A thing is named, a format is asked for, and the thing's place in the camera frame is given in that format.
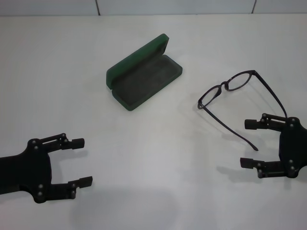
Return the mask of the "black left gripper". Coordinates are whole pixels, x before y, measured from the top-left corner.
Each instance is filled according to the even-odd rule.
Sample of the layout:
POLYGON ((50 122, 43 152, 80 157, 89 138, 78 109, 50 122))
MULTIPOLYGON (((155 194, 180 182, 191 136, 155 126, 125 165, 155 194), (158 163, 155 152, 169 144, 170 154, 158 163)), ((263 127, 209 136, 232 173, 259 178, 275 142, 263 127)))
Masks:
POLYGON ((31 139, 26 149, 0 159, 0 193, 28 192, 36 203, 47 199, 75 199, 76 189, 90 187, 91 176, 66 184, 51 184, 51 163, 48 152, 84 148, 84 139, 69 140, 65 133, 44 139, 31 139))

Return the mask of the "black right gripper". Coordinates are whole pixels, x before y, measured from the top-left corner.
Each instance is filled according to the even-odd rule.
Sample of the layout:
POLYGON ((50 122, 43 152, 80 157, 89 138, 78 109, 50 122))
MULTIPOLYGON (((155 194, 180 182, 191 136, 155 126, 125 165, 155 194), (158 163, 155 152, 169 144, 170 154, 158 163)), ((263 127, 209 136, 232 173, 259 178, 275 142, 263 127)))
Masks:
POLYGON ((259 121, 246 119, 245 129, 269 129, 281 131, 279 157, 281 161, 257 161, 241 158, 240 165, 246 169, 257 169, 259 178, 296 178, 307 165, 307 129, 297 117, 281 117, 263 113, 259 121))

